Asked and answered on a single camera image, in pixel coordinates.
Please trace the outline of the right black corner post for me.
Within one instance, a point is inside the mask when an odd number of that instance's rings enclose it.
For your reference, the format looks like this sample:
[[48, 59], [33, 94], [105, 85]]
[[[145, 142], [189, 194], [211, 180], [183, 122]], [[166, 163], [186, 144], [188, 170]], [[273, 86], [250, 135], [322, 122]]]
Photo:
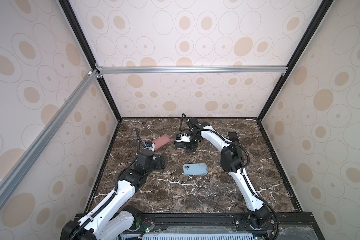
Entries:
[[268, 100], [266, 101], [266, 104], [264, 105], [263, 109], [261, 110], [259, 116], [258, 116], [258, 122], [262, 122], [265, 118], [266, 114], [270, 110], [272, 104], [274, 103], [276, 97], [282, 90], [285, 82], [287, 81], [289, 75], [294, 70], [294, 67], [298, 63], [300, 57], [302, 56], [303, 52], [306, 50], [308, 44], [312, 40], [314, 34], [317, 32], [320, 24], [324, 20], [326, 14], [328, 13], [329, 9], [333, 5], [335, 1], [334, 0], [324, 0], [319, 5], [318, 10], [313, 15], [312, 20], [309, 22], [309, 25], [306, 29], [306, 31], [303, 34], [302, 39], [297, 45], [297, 48], [295, 49], [294, 53], [292, 54], [291, 59], [289, 60], [287, 64], [287, 70], [284, 74], [281, 75], [279, 80], [276, 83], [276, 86], [274, 87], [273, 91], [271, 92]]

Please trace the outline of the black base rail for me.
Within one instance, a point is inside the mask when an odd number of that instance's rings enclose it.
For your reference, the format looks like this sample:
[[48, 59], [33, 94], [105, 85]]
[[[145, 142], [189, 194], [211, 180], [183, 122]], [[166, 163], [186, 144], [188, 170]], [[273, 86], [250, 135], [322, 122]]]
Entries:
[[78, 215], [62, 240], [322, 240], [311, 213], [270, 213], [253, 220], [248, 213], [141, 213]]

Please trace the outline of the horizontal aluminium rail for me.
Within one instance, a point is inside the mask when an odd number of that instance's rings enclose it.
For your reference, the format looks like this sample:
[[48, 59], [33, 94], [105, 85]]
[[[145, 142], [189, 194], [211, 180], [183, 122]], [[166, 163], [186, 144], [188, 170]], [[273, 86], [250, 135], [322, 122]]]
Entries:
[[99, 67], [101, 74], [285, 73], [287, 66]]

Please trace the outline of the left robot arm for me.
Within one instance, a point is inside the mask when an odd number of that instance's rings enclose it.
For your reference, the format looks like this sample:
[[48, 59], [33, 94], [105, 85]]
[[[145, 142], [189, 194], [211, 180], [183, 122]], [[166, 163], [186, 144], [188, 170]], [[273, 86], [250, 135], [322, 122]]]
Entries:
[[117, 178], [115, 187], [88, 214], [69, 221], [62, 229], [61, 240], [114, 240], [136, 222], [133, 211], [119, 209], [146, 183], [153, 171], [166, 168], [166, 156], [151, 149], [136, 154], [132, 165]]

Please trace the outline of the black corner frame post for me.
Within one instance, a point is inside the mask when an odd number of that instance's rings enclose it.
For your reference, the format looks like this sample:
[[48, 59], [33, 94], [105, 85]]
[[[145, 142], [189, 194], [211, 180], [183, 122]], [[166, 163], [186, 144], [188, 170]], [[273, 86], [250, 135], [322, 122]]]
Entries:
[[[87, 41], [87, 38], [84, 35], [84, 32], [83, 32], [83, 30], [80, 26], [80, 23], [76, 17], [76, 14], [74, 13], [71, 3], [67, 0], [59, 0], [58, 2], [64, 12], [64, 15], [66, 16], [66, 18], [69, 22], [73, 32], [74, 32], [76, 39], [78, 40], [78, 43], [88, 61], [91, 69], [99, 70], [99, 68], [96, 65], [97, 61], [93, 55], [93, 52]], [[97, 80], [98, 80], [98, 83], [99, 83], [105, 97], [106, 97], [108, 104], [111, 107], [113, 114], [115, 115], [117, 121], [120, 122], [123, 118], [115, 104], [115, 101], [111, 95], [110, 89], [109, 89], [104, 77], [100, 76], [97, 78]]]

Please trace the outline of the pink phone case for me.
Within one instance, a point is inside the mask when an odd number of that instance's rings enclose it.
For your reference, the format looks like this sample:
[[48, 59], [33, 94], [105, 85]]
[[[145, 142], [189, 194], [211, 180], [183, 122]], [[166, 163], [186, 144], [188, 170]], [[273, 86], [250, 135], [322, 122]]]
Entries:
[[162, 135], [159, 138], [153, 140], [154, 150], [157, 151], [161, 147], [165, 146], [171, 141], [171, 138], [168, 135]]

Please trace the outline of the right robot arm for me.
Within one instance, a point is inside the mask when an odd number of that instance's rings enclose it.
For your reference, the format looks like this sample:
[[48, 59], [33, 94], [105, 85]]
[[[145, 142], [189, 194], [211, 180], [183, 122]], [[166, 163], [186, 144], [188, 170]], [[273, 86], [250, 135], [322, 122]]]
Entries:
[[270, 219], [273, 213], [267, 201], [263, 200], [255, 191], [246, 167], [250, 163], [247, 150], [240, 144], [237, 137], [231, 139], [223, 137], [208, 122], [200, 122], [196, 118], [188, 118], [182, 114], [179, 133], [174, 145], [177, 149], [184, 148], [188, 152], [195, 152], [202, 140], [207, 140], [221, 153], [220, 165], [235, 181], [242, 193], [248, 214], [250, 226], [259, 230]]

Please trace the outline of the silver phone dark screen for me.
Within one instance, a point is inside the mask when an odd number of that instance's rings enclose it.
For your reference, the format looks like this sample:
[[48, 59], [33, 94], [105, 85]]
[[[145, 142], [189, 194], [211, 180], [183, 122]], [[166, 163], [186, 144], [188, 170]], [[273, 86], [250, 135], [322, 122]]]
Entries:
[[187, 147], [187, 142], [177, 142], [174, 141], [175, 149], [185, 149]]

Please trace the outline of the diagonal aluminium rail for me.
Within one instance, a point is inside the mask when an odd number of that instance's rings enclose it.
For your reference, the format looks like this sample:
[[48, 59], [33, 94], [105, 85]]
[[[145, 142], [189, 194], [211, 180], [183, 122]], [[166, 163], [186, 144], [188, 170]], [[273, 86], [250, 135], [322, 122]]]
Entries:
[[0, 211], [98, 74], [99, 70], [91, 70], [1, 181]]

